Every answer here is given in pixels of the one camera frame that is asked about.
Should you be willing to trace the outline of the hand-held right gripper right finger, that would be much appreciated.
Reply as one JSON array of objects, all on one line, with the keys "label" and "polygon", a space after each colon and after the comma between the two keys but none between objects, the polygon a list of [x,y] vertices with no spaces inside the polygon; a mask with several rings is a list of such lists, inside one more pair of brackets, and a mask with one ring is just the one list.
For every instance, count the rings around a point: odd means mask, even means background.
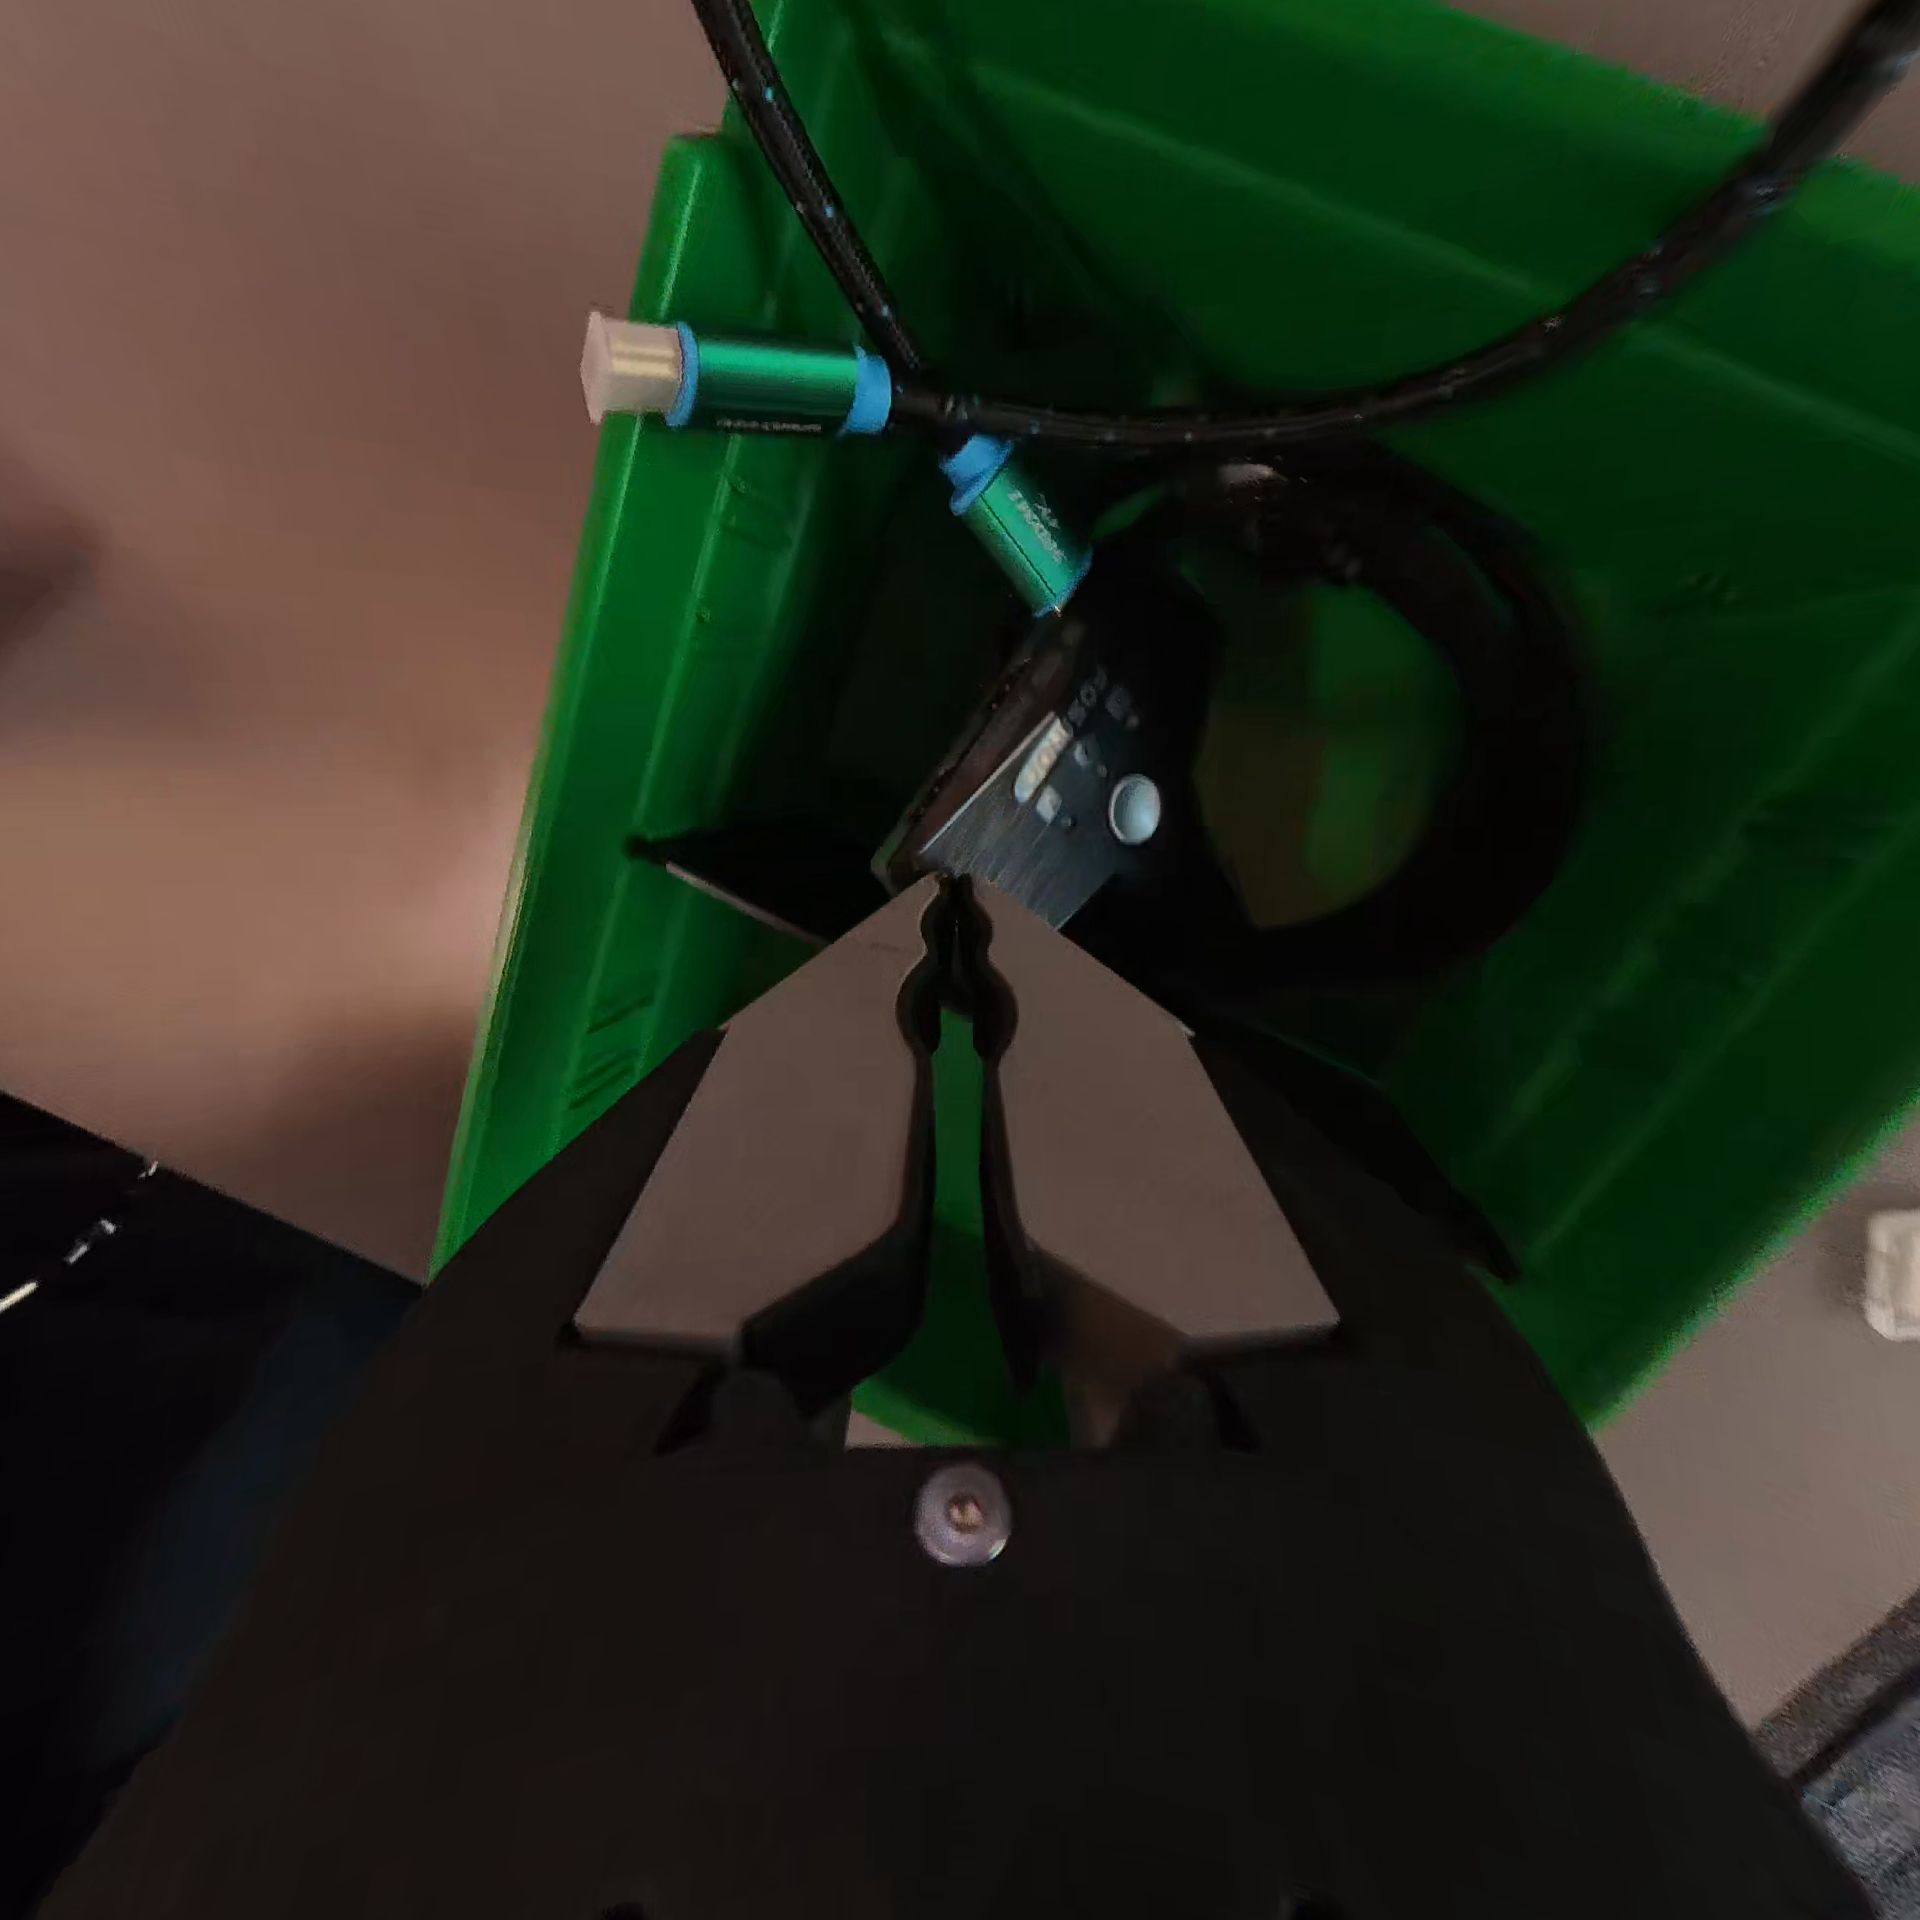
[{"label": "hand-held right gripper right finger", "polygon": [[980,1187],[1016,1378],[1130,1396],[1190,1359],[1314,1341],[1327,1286],[1182,1021],[1007,893],[960,885]]}]

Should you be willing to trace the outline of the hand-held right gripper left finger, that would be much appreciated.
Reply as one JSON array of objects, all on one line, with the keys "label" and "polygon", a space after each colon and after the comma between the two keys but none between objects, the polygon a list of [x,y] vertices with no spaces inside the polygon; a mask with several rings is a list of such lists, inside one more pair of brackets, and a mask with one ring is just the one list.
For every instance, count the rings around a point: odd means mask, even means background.
[{"label": "hand-held right gripper left finger", "polygon": [[948,888],[920,879],[712,1039],[571,1324],[582,1356],[846,1405],[919,1331]]}]

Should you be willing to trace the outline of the silver hub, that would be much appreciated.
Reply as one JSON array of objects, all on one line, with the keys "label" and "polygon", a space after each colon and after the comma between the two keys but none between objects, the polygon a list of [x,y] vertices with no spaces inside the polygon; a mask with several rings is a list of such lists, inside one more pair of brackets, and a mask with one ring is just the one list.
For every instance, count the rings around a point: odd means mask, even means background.
[{"label": "silver hub", "polygon": [[1052,927],[1145,896],[1206,852],[1192,765],[1218,633],[1204,612],[1037,621],[908,804],[878,876],[991,884]]}]

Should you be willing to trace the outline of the green plastic bin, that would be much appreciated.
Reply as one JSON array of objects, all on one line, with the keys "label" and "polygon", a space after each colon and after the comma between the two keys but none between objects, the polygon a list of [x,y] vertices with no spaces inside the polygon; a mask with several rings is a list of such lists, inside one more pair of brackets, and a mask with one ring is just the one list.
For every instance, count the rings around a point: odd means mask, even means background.
[{"label": "green plastic bin", "polygon": [[[1563,312],[1759,123],[1440,5],[756,5],[964,391],[1379,386]],[[1274,1021],[1373,1075],[1599,1424],[1916,1101],[1916,190],[1831,163],[1569,367],[1390,441],[1575,602],[1569,864]],[[912,445],[601,430],[430,1263],[799,947],[644,834],[893,826],[1015,594]]]}]

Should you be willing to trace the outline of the black braided cable green plugs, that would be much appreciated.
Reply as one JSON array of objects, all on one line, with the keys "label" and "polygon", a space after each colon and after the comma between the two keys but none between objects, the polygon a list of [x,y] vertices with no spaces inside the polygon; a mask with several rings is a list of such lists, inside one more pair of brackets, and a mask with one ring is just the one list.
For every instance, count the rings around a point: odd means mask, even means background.
[{"label": "black braided cable green plugs", "polygon": [[1045,489],[1020,474],[1020,447],[1266,461],[1346,449],[1544,376],[1643,319],[1785,207],[1907,76],[1917,39],[1914,2],[1868,5],[1769,122],[1765,140],[1654,242],[1572,300],[1474,352],[1376,387],[1313,394],[1249,413],[1185,406],[1103,415],[927,386],[919,342],[903,327],[893,290],[793,105],[751,5],[695,5],[691,10],[758,154],[866,340],[826,349],[597,315],[587,319],[578,367],[590,420],[652,417],[671,430],[735,435],[920,435],[939,449],[951,515],[1037,617],[1064,612],[1093,560]]}]

